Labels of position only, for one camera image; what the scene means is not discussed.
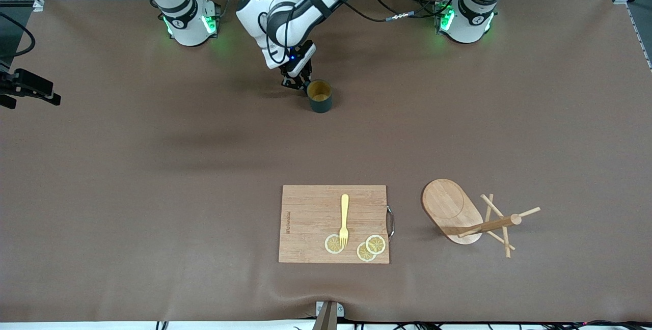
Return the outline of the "teal cup yellow inside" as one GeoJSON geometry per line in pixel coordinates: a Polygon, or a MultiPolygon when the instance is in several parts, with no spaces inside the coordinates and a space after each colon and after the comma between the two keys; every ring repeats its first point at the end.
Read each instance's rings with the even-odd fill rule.
{"type": "Polygon", "coordinates": [[[332,108],[333,89],[324,80],[318,79],[310,82],[307,87],[307,96],[313,112],[326,113],[332,108]]]}

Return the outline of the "metal table edge bracket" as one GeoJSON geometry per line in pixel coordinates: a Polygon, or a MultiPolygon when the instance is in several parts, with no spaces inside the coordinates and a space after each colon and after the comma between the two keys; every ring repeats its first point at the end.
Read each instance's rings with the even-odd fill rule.
{"type": "Polygon", "coordinates": [[[335,301],[316,303],[316,321],[312,330],[337,330],[339,318],[344,318],[344,305],[335,301]]]}

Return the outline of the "yellow plastic fork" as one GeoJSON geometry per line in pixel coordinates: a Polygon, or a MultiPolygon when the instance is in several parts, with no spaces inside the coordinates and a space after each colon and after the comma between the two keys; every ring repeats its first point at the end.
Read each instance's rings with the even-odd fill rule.
{"type": "Polygon", "coordinates": [[[339,230],[339,244],[344,249],[348,242],[349,230],[347,227],[348,210],[349,210],[349,195],[341,195],[341,227],[339,230]]]}

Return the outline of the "brown table mat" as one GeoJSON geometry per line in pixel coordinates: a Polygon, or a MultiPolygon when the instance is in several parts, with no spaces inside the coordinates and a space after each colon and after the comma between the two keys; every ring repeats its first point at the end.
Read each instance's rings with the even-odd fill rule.
{"type": "Polygon", "coordinates": [[[626,6],[500,0],[459,45],[431,20],[339,8],[312,32],[330,112],[280,85],[233,13],[166,38],[148,0],[48,0],[14,66],[59,106],[0,109],[0,322],[305,318],[652,322],[652,71],[626,6]],[[422,208],[456,182],[451,242],[422,208]],[[389,264],[279,261],[284,185],[384,185],[389,264]]]}

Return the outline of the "wooden cutting board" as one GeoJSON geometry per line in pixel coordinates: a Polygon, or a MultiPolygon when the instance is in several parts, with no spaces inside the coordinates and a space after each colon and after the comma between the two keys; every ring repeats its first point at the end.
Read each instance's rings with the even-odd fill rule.
{"type": "Polygon", "coordinates": [[[293,264],[389,264],[384,185],[284,185],[280,211],[279,261],[293,264]],[[341,195],[349,195],[348,242],[339,254],[329,254],[324,240],[339,234],[341,195]],[[375,260],[363,262],[357,247],[371,235],[381,235],[387,248],[375,260]]]}

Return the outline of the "wooden cup rack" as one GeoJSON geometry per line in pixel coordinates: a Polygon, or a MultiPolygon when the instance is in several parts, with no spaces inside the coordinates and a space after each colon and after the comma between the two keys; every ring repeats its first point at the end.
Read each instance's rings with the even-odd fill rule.
{"type": "Polygon", "coordinates": [[[523,218],[540,212],[540,207],[517,214],[504,214],[495,205],[493,195],[481,195],[486,212],[481,213],[468,194],[454,181],[436,179],[422,191],[424,212],[451,242],[471,245],[487,234],[502,244],[506,258],[515,247],[510,242],[508,228],[522,223],[523,218]]]}

